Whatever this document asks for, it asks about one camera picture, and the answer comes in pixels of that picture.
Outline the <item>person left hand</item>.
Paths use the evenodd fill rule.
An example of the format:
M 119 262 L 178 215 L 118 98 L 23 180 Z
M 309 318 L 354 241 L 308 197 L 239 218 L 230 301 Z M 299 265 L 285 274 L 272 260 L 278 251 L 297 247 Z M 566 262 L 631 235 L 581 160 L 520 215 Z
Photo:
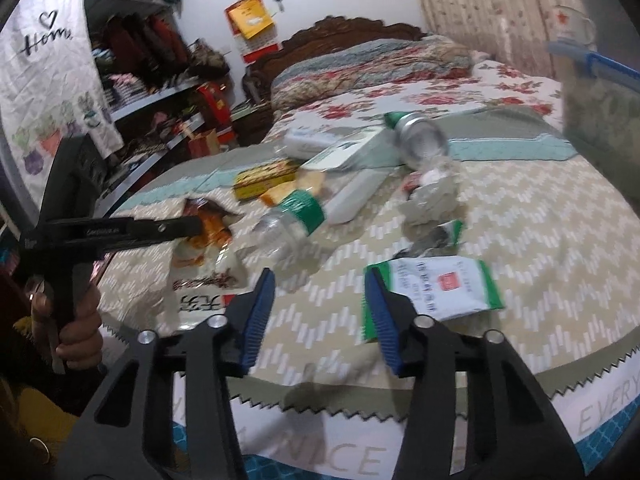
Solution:
M 55 354 L 72 370 L 86 370 L 102 361 L 103 338 L 99 331 L 102 324 L 98 311 L 101 294 L 90 285 L 79 300 L 73 322 L 58 329 L 58 343 L 51 349 L 49 325 L 52 314 L 50 298 L 42 292 L 30 297 L 32 307 L 32 336 L 36 346 L 46 355 Z

